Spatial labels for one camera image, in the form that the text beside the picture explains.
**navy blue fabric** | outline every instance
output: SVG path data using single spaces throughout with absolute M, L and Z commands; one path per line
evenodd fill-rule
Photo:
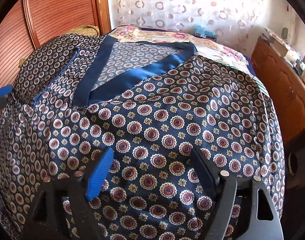
M 195 45 L 193 45 L 191 42 L 151 43 L 147 41 L 141 41 L 136 43 L 182 49 L 183 52 L 178 54 L 171 54 L 163 60 L 153 64 L 149 64 L 138 69 L 132 69 L 118 75 L 110 82 L 107 82 L 92 91 L 89 95 L 88 105 L 114 98 L 124 91 L 133 88 L 134 85 L 139 83 L 141 80 L 145 80 L 152 76 L 163 75 L 169 70 L 176 68 L 179 64 L 186 62 L 195 53 L 197 53 Z
M 85 107 L 89 105 L 88 99 L 91 89 L 96 80 L 98 80 L 103 67 L 109 60 L 113 44 L 117 41 L 117 39 L 108 35 L 103 40 L 94 62 L 91 64 L 84 78 L 80 80 L 79 85 L 75 91 L 72 101 L 74 106 Z
M 254 66 L 251 64 L 250 58 L 247 57 L 247 56 L 245 56 L 245 55 L 244 55 L 244 57 L 245 57 L 246 60 L 248 61 L 247 69 L 249 70 L 249 72 L 250 72 L 252 75 L 256 76 L 256 73 L 254 72 Z

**black mount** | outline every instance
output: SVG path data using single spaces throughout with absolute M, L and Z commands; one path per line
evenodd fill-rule
M 243 197 L 234 232 L 236 240 L 284 239 L 277 211 L 259 176 L 249 179 L 231 176 L 208 160 L 200 149 L 194 148 L 190 158 L 203 189 L 216 200 L 200 239 L 224 238 L 236 196 Z

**blue clip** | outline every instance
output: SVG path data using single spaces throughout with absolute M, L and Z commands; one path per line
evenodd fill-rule
M 86 199 L 92 201 L 100 194 L 102 184 L 107 177 L 111 168 L 114 152 L 107 148 L 101 155 L 99 162 L 96 164 L 94 171 L 89 175 Z

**floral bedspread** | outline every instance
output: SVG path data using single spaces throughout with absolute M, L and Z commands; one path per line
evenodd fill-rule
M 198 53 L 216 62 L 233 66 L 236 69 L 253 76 L 248 68 L 248 62 L 244 55 L 231 48 L 218 44 L 214 41 L 194 37 L 190 34 L 177 32 L 144 31 L 137 27 L 120 26 L 113 30 L 110 36 L 120 42 L 149 41 L 157 42 L 192 42 Z

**patterned fabric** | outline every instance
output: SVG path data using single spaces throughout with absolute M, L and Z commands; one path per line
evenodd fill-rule
M 118 39 L 120 42 L 149 41 L 157 43 L 191 41 L 197 47 L 200 55 L 222 64 L 234 66 L 240 71 L 251 74 L 247 68 L 248 62 L 242 53 L 208 39 L 196 38 L 190 34 L 148 31 L 133 26 L 119 26 L 108 35 Z
M 74 91 L 103 39 L 57 37 L 28 58 L 15 81 L 0 117 L 0 194 L 11 211 L 4 215 L 20 225 L 19 233 L 42 179 L 73 176 L 106 146 L 114 162 L 101 194 L 89 203 L 106 239 L 199 238 L 215 202 L 190 165 L 192 147 L 237 177 L 261 176 L 281 216 L 279 124 L 271 99 L 249 75 L 196 54 L 108 102 L 73 107 Z M 78 237 L 68 199 L 63 206 Z M 241 208 L 237 198 L 227 239 Z
M 92 90 L 95 90 L 127 70 L 144 67 L 158 60 L 162 60 L 170 54 L 177 54 L 180 51 L 178 49 L 161 48 L 159 46 L 116 42 L 113 45 L 109 60 Z

